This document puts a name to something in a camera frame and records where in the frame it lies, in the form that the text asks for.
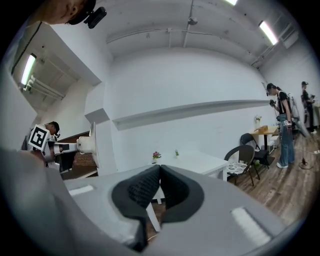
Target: cushion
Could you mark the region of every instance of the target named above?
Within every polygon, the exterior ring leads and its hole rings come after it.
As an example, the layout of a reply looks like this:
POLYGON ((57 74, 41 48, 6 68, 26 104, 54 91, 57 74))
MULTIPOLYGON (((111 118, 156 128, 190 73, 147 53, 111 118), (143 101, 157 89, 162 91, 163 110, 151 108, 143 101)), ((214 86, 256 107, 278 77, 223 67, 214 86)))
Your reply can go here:
POLYGON ((227 165, 226 171, 228 174, 239 175, 242 174, 247 167, 247 164, 241 162, 231 162, 227 165))

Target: ceiling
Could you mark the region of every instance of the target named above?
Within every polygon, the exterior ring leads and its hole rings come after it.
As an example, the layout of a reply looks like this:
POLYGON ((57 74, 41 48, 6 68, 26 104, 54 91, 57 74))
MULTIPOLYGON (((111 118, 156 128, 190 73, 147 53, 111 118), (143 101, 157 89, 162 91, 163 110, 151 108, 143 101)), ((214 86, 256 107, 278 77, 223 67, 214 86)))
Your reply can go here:
POLYGON ((277 36, 289 24, 270 0, 238 0, 235 6, 225 0, 98 0, 97 5, 106 8, 107 16, 95 29, 105 34, 115 58, 183 47, 191 6, 198 23, 190 26, 186 47, 221 52, 250 65, 272 47, 259 23, 267 21, 277 36))
MULTIPOLYGON (((26 45, 29 38, 35 32, 37 24, 27 28, 22 40, 20 41, 18 53, 26 45)), ((32 68, 31 74, 36 79, 46 84, 47 86, 58 91, 62 95, 66 95, 69 87, 77 82, 81 77, 71 68, 69 68, 57 55, 46 47, 44 43, 44 32, 48 33, 48 25, 42 24, 38 33, 31 41, 27 50, 23 54, 19 64, 14 72, 14 79, 19 83, 21 81, 25 65, 30 54, 36 55, 36 62, 32 68)), ((43 115, 48 111, 49 107, 56 102, 56 99, 46 96, 35 89, 31 91, 23 91, 23 95, 28 100, 30 105, 37 111, 37 120, 41 120, 43 115)))

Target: wall shelf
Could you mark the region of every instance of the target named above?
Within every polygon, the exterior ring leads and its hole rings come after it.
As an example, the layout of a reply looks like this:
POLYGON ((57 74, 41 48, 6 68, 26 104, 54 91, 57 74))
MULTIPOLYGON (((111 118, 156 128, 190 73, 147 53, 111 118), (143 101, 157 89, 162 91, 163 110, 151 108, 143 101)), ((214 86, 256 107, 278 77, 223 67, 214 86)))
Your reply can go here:
POLYGON ((224 100, 163 108, 113 119, 119 131, 195 116, 267 106, 268 99, 224 100))

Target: wooden table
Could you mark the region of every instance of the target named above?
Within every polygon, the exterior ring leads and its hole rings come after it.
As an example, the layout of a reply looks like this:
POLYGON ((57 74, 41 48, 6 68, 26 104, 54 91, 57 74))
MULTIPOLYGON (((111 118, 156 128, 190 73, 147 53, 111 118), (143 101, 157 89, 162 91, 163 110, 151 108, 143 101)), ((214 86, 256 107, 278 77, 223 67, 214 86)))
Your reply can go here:
POLYGON ((264 150, 268 150, 268 135, 273 135, 277 130, 278 130, 278 126, 268 126, 267 130, 259 132, 259 129, 256 129, 254 132, 251 132, 251 135, 263 135, 264 150))

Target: white table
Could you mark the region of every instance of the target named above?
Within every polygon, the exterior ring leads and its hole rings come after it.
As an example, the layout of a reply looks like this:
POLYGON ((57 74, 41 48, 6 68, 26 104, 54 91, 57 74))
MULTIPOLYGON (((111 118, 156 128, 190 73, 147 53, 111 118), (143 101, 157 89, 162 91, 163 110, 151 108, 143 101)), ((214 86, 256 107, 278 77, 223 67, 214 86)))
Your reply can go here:
POLYGON ((173 166, 227 181, 228 161, 199 151, 185 152, 178 157, 162 157, 157 160, 157 164, 173 166))

